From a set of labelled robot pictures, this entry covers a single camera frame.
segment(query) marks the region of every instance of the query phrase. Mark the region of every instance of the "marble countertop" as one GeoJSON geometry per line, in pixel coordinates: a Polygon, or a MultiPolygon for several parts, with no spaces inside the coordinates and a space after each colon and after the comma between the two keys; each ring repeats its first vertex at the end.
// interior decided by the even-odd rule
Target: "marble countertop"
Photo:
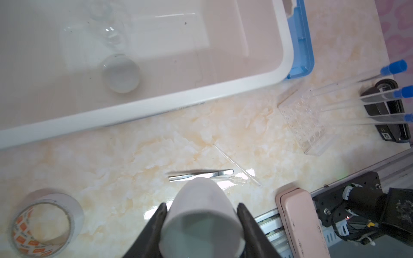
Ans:
{"type": "Polygon", "coordinates": [[[374,0],[306,0],[316,66],[311,75],[151,118],[45,140],[0,152],[0,256],[14,257],[7,226],[28,193],[54,188],[81,204],[80,235],[59,257],[121,257],[161,202],[184,182],[169,173],[233,168],[248,181],[218,184],[253,216],[275,208],[275,193],[294,183],[316,190],[402,152],[372,125],[346,127],[322,156],[304,155],[276,107],[288,87],[323,86],[388,62],[374,0]]]}

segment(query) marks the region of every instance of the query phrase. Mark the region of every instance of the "pink wall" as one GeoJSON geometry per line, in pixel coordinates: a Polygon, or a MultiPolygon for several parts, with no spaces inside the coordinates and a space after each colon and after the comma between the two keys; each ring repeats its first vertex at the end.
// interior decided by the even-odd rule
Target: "pink wall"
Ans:
{"type": "MultiPolygon", "coordinates": [[[[394,80],[399,87],[413,85],[413,0],[375,1],[390,62],[404,59],[408,65],[394,80]]],[[[403,103],[405,111],[413,113],[413,99],[403,103]]]]}

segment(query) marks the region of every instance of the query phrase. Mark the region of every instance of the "label sticker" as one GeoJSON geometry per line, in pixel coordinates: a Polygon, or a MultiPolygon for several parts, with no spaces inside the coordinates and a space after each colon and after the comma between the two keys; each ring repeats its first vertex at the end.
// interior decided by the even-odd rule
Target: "label sticker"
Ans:
{"type": "Polygon", "coordinates": [[[384,139],[386,139],[386,140],[393,140],[391,135],[388,134],[388,133],[382,133],[382,135],[383,135],[384,139]]]}

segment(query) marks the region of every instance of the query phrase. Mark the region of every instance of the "metal tweezers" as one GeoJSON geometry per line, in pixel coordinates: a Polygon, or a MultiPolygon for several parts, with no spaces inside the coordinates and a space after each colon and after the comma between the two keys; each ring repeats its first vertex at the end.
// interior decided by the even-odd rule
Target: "metal tweezers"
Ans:
{"type": "Polygon", "coordinates": [[[214,178],[220,175],[233,175],[233,169],[227,170],[216,170],[216,171],[202,171],[202,172],[194,172],[186,175],[175,175],[170,176],[169,182],[178,182],[178,181],[189,181],[194,178],[214,178]]]}

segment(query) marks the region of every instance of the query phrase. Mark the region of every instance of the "plastic dropper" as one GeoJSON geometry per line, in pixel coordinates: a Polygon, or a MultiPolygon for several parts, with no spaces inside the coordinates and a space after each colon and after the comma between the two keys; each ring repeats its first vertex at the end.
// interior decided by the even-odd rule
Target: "plastic dropper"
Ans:
{"type": "Polygon", "coordinates": [[[319,89],[312,90],[310,91],[310,96],[319,96],[322,94],[330,93],[330,92],[344,89],[347,87],[356,86],[368,80],[379,79],[381,77],[389,76],[392,74],[403,73],[406,70],[407,70],[407,63],[405,60],[402,59],[394,63],[391,63],[388,66],[384,66],[378,69],[373,69],[371,71],[361,73],[354,77],[341,80],[337,83],[332,83],[327,86],[321,87],[319,89]]]}
{"type": "Polygon", "coordinates": [[[413,123],[413,114],[399,113],[381,116],[367,116],[360,118],[349,118],[340,120],[328,120],[324,122],[326,126],[338,125],[388,125],[399,123],[413,123]]]}
{"type": "Polygon", "coordinates": [[[413,85],[403,87],[401,89],[387,90],[384,92],[378,92],[358,98],[351,98],[336,103],[321,105],[314,107],[317,111],[330,111],[336,109],[343,109],[348,107],[354,107],[358,105],[367,105],[381,103],[385,101],[407,99],[413,97],[413,85]]]}

